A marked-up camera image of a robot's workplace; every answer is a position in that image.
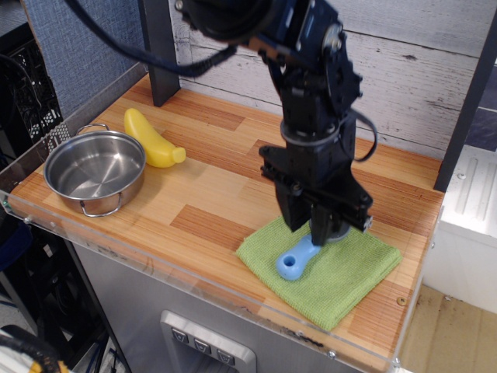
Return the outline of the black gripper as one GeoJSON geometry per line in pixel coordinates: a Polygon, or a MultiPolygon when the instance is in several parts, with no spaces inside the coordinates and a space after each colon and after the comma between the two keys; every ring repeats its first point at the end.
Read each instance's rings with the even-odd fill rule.
{"type": "Polygon", "coordinates": [[[295,232],[311,219],[315,246],[338,242],[342,224],[361,232],[370,228],[373,198],[356,181],[352,163],[356,122],[373,124],[363,116],[347,116],[322,134],[297,131],[282,122],[286,146],[265,145],[261,172],[276,187],[283,220],[295,232]]]}

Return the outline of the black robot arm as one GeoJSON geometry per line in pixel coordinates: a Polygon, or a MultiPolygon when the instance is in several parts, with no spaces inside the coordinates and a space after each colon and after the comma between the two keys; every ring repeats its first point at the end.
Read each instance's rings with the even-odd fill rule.
{"type": "Polygon", "coordinates": [[[260,149],[261,172],[275,185],[287,226],[309,224],[316,246],[351,228],[368,229],[373,200],[351,170],[361,77],[337,11],[327,1],[177,1],[175,7],[205,37],[246,47],[269,69],[286,144],[260,149]]]}

